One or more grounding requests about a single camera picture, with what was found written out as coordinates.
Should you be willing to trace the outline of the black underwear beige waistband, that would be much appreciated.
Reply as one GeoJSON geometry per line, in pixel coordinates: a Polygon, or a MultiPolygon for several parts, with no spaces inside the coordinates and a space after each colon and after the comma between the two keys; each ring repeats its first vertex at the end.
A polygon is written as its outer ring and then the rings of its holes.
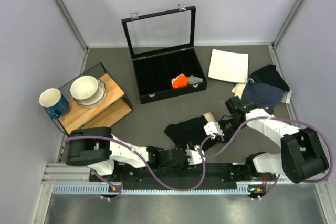
{"type": "Polygon", "coordinates": [[[216,121],[216,119],[210,112],[207,112],[202,116],[178,124],[169,124],[164,133],[173,141],[175,146],[185,150],[187,147],[201,146],[201,143],[207,137],[204,126],[213,121],[216,121]]]}

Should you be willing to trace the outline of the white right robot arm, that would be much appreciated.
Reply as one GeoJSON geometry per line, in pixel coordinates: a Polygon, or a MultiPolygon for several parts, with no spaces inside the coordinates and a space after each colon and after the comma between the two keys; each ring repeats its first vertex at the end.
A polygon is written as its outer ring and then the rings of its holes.
{"type": "Polygon", "coordinates": [[[279,154],[257,153],[246,158],[245,174],[252,180],[264,173],[288,177],[293,183],[311,182],[312,177],[324,173],[327,179],[332,170],[332,154],[326,154],[321,140],[324,136],[308,124],[302,128],[269,114],[254,104],[243,104],[239,97],[225,102],[230,119],[219,122],[224,142],[231,142],[244,126],[258,131],[280,148],[279,154]]]}

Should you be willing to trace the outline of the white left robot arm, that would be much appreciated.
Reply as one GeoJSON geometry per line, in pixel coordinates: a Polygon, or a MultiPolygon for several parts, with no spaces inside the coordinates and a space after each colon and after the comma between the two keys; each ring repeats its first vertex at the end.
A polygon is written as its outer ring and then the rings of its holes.
{"type": "Polygon", "coordinates": [[[165,150],[153,146],[135,146],[114,136],[109,127],[94,127],[74,130],[70,133],[66,164],[94,169],[107,180],[114,180],[119,174],[118,164],[124,163],[140,169],[183,168],[202,162],[198,145],[175,147],[165,150]]]}

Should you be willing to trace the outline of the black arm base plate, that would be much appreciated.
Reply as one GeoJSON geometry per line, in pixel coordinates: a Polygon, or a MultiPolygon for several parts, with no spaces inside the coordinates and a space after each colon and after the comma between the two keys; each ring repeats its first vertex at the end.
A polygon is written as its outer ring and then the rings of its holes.
{"type": "MultiPolygon", "coordinates": [[[[231,163],[206,163],[205,178],[198,189],[232,189],[236,182],[249,181],[244,165],[231,163]]],[[[165,184],[177,189],[194,187],[202,176],[202,165],[186,169],[155,169],[155,175],[165,184]]],[[[118,165],[111,175],[104,179],[123,183],[124,189],[166,189],[146,167],[135,169],[130,165],[118,165]]]]}

